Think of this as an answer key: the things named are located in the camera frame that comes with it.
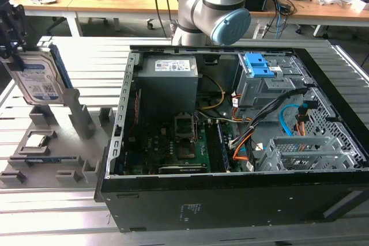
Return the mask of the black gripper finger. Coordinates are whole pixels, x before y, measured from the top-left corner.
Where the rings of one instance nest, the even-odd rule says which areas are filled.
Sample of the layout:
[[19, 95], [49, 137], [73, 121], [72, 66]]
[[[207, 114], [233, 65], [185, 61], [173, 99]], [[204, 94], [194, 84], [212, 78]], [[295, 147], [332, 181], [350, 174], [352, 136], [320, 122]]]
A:
[[27, 36], [25, 27], [25, 10], [23, 5], [10, 6], [10, 46], [15, 50], [19, 46], [23, 46], [25, 44], [25, 38]]
[[11, 12], [1, 13], [1, 58], [9, 64], [11, 71], [23, 71], [24, 62], [20, 57], [18, 49], [15, 50], [10, 46], [10, 14]]

